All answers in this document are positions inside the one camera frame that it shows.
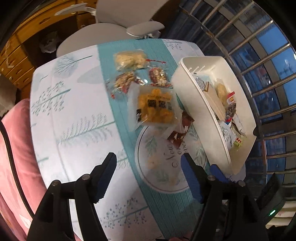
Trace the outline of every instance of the red snack wrapper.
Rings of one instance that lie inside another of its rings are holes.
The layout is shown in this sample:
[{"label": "red snack wrapper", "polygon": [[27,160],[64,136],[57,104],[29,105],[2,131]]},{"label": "red snack wrapper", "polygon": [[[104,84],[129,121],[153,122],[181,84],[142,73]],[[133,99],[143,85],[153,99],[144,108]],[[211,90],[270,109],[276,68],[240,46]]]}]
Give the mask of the red snack wrapper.
[{"label": "red snack wrapper", "polygon": [[168,140],[176,147],[176,148],[179,148],[187,131],[189,130],[190,128],[190,125],[191,123],[194,122],[194,119],[188,115],[188,113],[186,111],[183,111],[182,113],[182,127],[183,127],[183,130],[185,132],[183,133],[180,133],[180,132],[177,132],[176,130],[174,130],[170,136],[168,137]]}]

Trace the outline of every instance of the screw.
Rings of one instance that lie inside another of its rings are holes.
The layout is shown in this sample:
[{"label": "screw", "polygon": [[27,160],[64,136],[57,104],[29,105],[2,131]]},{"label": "screw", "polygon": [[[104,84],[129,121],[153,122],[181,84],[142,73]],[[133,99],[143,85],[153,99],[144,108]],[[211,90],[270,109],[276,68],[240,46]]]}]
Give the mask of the screw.
[{"label": "screw", "polygon": [[238,184],[239,184],[241,187],[244,187],[244,186],[246,185],[245,182],[242,181],[242,180],[238,181]]},{"label": "screw", "polygon": [[59,185],[61,182],[59,181],[59,180],[54,180],[54,181],[52,181],[52,185],[53,186],[57,186],[57,185]]},{"label": "screw", "polygon": [[210,180],[210,181],[215,181],[215,180],[216,180],[216,178],[215,178],[214,175],[208,175],[207,178],[208,178],[208,180]]},{"label": "screw", "polygon": [[82,180],[88,180],[91,176],[89,174],[84,174]]}]

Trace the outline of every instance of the black strap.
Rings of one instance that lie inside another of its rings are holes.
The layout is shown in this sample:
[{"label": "black strap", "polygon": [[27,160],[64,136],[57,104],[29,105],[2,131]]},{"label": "black strap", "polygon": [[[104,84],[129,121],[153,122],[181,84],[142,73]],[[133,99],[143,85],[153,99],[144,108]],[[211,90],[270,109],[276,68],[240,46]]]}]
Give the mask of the black strap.
[{"label": "black strap", "polygon": [[20,197],[22,199],[22,202],[24,203],[28,213],[30,214],[30,216],[33,218],[34,217],[34,213],[28,203],[28,200],[26,199],[26,196],[24,194],[24,191],[22,189],[22,186],[20,184],[20,180],[17,176],[17,170],[15,168],[15,161],[13,159],[13,155],[12,155],[12,150],[11,150],[11,145],[10,145],[10,141],[9,141],[9,138],[8,138],[8,134],[7,134],[7,131],[2,123],[2,121],[0,121],[0,131],[2,133],[2,136],[3,136],[3,139],[4,139],[4,142],[5,142],[5,145],[6,145],[6,149],[7,149],[7,154],[8,154],[8,159],[9,159],[9,163],[10,163],[10,167],[11,167],[11,171],[12,171],[12,175],[13,175],[13,178],[15,180],[15,184],[17,186],[17,190],[20,194]]}]

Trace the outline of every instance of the chair backrest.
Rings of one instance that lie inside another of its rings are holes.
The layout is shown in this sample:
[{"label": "chair backrest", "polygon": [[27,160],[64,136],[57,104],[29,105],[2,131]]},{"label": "chair backrest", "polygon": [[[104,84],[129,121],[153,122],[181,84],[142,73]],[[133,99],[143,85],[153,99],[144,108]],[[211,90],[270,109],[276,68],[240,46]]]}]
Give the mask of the chair backrest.
[{"label": "chair backrest", "polygon": [[125,28],[147,22],[169,0],[98,0],[98,22],[113,23]]}]

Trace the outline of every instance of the green indicator light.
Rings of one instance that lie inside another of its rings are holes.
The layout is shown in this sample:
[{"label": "green indicator light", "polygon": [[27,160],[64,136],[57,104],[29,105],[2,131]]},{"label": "green indicator light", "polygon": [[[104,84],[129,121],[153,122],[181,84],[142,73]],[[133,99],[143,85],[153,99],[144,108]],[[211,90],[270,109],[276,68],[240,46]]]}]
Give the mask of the green indicator light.
[{"label": "green indicator light", "polygon": [[273,214],[273,213],[275,213],[276,211],[275,210],[273,210],[271,213],[270,213],[270,216]]}]

